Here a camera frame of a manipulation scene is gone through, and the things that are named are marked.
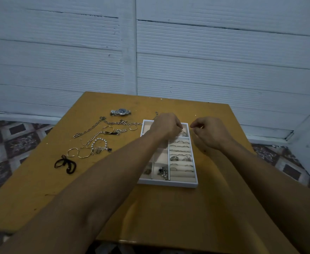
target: black cord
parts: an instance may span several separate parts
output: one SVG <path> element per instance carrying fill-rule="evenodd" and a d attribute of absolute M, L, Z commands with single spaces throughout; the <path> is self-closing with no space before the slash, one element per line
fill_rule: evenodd
<path fill-rule="evenodd" d="M 67 174 L 70 175 L 70 174 L 74 173 L 76 170 L 76 163 L 71 161 L 70 159 L 68 159 L 65 155 L 62 155 L 61 158 L 62 159 L 59 159 L 57 162 L 55 162 L 54 167 L 59 168 L 61 166 L 65 166 L 66 164 L 68 164 L 68 168 L 66 169 Z"/>

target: white jewelry box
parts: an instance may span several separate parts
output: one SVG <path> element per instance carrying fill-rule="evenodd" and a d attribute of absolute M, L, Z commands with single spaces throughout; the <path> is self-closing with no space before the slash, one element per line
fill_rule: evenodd
<path fill-rule="evenodd" d="M 153 120 L 143 120 L 141 137 L 150 129 L 150 126 L 153 122 Z M 166 148 L 158 148 L 149 161 L 148 165 L 145 167 L 144 173 L 141 175 L 137 183 L 189 188 L 196 188 L 198 186 L 192 142 L 189 134 L 189 126 L 187 123 L 182 123 L 182 125 L 183 131 L 187 134 L 187 136 L 180 136 L 183 135 L 183 133 L 181 133 L 174 139 L 174 141 L 168 142 Z M 171 161 L 170 157 L 176 156 L 177 154 L 179 154 L 179 158 L 186 157 L 190 158 L 191 161 Z M 160 168 L 166 168 L 168 170 L 168 180 L 165 180 L 162 175 L 158 175 Z"/>

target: wristwatch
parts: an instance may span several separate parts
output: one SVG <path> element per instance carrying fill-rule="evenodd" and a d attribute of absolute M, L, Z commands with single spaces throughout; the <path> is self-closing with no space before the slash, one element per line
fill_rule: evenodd
<path fill-rule="evenodd" d="M 126 109 L 118 109 L 118 110 L 110 111 L 111 116 L 127 116 L 129 114 L 131 114 L 130 110 L 126 110 Z"/>

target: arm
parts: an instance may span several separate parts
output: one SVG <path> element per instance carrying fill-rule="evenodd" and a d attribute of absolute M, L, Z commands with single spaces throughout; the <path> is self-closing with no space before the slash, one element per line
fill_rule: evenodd
<path fill-rule="evenodd" d="M 191 128 L 208 147 L 220 150 L 233 163 L 284 235 L 301 253 L 310 254 L 310 189 L 245 149 L 220 119 L 199 118 Z"/>
<path fill-rule="evenodd" d="M 179 134 L 172 113 L 144 136 L 97 162 L 0 247 L 0 253 L 85 253 L 127 198 L 158 146 Z"/>

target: yellow table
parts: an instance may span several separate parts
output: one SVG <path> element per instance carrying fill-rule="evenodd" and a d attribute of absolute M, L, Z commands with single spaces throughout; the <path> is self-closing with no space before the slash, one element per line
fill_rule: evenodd
<path fill-rule="evenodd" d="M 75 133 L 92 127 L 100 116 L 116 122 L 121 117 L 109 115 L 111 109 L 126 108 L 129 122 L 153 119 L 155 111 L 174 112 L 181 122 L 215 116 L 223 120 L 232 136 L 253 151 L 229 105 L 192 102 L 176 99 L 150 98 L 120 94 L 85 92 L 59 123 L 33 150 L 29 158 L 13 173 L 0 189 L 0 230 L 15 232 L 41 208 L 91 165 L 109 155 L 102 152 L 89 158 L 73 158 L 77 163 L 74 174 L 65 168 L 54 168 L 56 160 L 80 139 L 87 142 L 106 126 L 103 122 L 82 137 Z M 114 150 L 140 136 L 136 131 L 119 136 L 105 135 Z M 262 206 L 232 166 L 220 152 L 213 160 L 193 146 L 199 185 L 196 189 L 136 185 L 123 205 L 114 213 L 98 239 L 124 243 L 149 244 L 172 248 L 224 253 L 246 253 L 243 232 L 236 223 L 236 206 L 230 208 L 227 192 L 243 203 L 243 219 L 249 225 L 252 240 L 270 253 L 293 253 L 294 248 L 275 226 Z"/>

